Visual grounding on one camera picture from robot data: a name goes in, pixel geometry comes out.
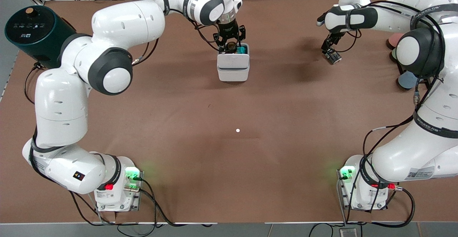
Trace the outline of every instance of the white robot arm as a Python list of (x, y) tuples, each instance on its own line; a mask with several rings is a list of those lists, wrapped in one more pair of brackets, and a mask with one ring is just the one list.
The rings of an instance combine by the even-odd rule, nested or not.
[(352, 209), (385, 209), (390, 183), (458, 175), (457, 12), (458, 0), (339, 0), (317, 20), (330, 31), (322, 50), (332, 63), (340, 56), (331, 46), (349, 30), (399, 32), (406, 33), (396, 48), (401, 66), (420, 79), (438, 78), (404, 131), (339, 171)]
[(23, 157), (36, 172), (69, 191), (94, 191), (101, 211), (129, 211), (139, 189), (134, 178), (140, 172), (134, 163), (127, 157), (87, 152), (76, 144), (87, 132), (89, 92), (124, 92), (132, 81), (127, 50), (159, 38), (169, 13), (182, 13), (201, 25), (217, 22), (216, 43), (227, 51), (228, 39), (244, 39), (244, 28), (235, 19), (241, 5), (241, 0), (142, 0), (97, 11), (91, 21), (93, 36), (67, 38), (60, 67), (38, 77), (36, 131)]

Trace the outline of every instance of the brown table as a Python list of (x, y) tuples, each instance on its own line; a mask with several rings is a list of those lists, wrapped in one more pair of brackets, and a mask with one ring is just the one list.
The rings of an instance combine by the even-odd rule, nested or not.
[[(335, 3), (244, 0), (237, 18), (247, 28), (252, 57), (247, 82), (238, 84), (220, 82), (216, 53), (187, 20), (168, 16), (157, 50), (134, 68), (130, 88), (118, 96), (90, 94), (89, 131), (79, 144), (130, 157), (173, 221), (341, 221), (335, 170), (361, 153), (368, 130), (401, 122), (413, 104), (412, 92), (395, 83), (389, 33), (364, 31), (340, 63), (324, 59), (327, 30), (315, 21)], [(81, 33), (91, 33), (92, 14), (111, 4), (47, 3)], [(337, 49), (351, 42), (346, 36)], [(143, 49), (130, 51), (137, 57)], [(35, 125), (23, 95), (32, 64), (19, 53), (0, 103), (0, 221), (82, 221), (69, 193), (42, 179), (21, 155)], [(403, 183), (415, 197), (414, 220), (458, 221), (457, 183)], [(351, 219), (403, 221), (409, 206), (400, 194), (387, 211), (355, 212)], [(140, 212), (120, 213), (117, 221), (151, 222), (151, 208), (142, 200)]]

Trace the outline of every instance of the black square sticker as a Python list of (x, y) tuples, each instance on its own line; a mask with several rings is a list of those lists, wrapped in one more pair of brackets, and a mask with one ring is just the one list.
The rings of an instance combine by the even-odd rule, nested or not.
[(73, 174), (73, 178), (77, 178), (78, 180), (83, 180), (83, 178), (85, 177), (84, 174), (76, 171), (74, 174)]

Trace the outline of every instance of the green air fryer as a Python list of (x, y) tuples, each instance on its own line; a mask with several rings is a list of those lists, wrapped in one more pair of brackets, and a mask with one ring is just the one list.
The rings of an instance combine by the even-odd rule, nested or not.
[(40, 5), (18, 11), (5, 26), (6, 39), (48, 69), (59, 67), (60, 47), (75, 33), (53, 10)]

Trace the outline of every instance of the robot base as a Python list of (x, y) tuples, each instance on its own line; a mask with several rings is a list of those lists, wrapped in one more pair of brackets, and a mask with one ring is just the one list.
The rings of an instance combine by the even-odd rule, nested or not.
[[(375, 196), (376, 188), (369, 186), (365, 182), (361, 183), (360, 180), (364, 181), (362, 180), (361, 174), (358, 175), (358, 179), (356, 178), (356, 175), (358, 174), (358, 171), (360, 169), (360, 161), (362, 157), (363, 157), (362, 155), (354, 155), (348, 158), (348, 160), (345, 162), (345, 166), (337, 171), (337, 176), (339, 178), (338, 195), (342, 201), (342, 206), (343, 208), (349, 206), (353, 184), (355, 183), (355, 180), (357, 180), (357, 183), (355, 185), (356, 188), (353, 190), (353, 196), (351, 198), (351, 205), (349, 208), (358, 210), (358, 211), (368, 211), (371, 208), (373, 210), (382, 209), (385, 207), (386, 196), (388, 194), (388, 190), (387, 189), (379, 190), (378, 195), (377, 195), (378, 197), (377, 201), (374, 204), (374, 206), (372, 207), (372, 203), (373, 203), (372, 196)], [(366, 202), (363, 202), (360, 198), (360, 193), (369, 193), (368, 194), (369, 200)]]
[(247, 49), (246, 54), (219, 53), (216, 62), (219, 80), (223, 82), (244, 82), (250, 71), (250, 48), (246, 43), (242, 46)]
[[(127, 212), (138, 211), (140, 193), (126, 190), (125, 186), (131, 185), (131, 180), (126, 178), (126, 167), (135, 167), (132, 160), (127, 157), (118, 156), (121, 162), (121, 172), (118, 181), (113, 185), (112, 190), (95, 190), (94, 196), (97, 202), (99, 211), (110, 212)], [(136, 185), (141, 188), (142, 182), (136, 182)]]

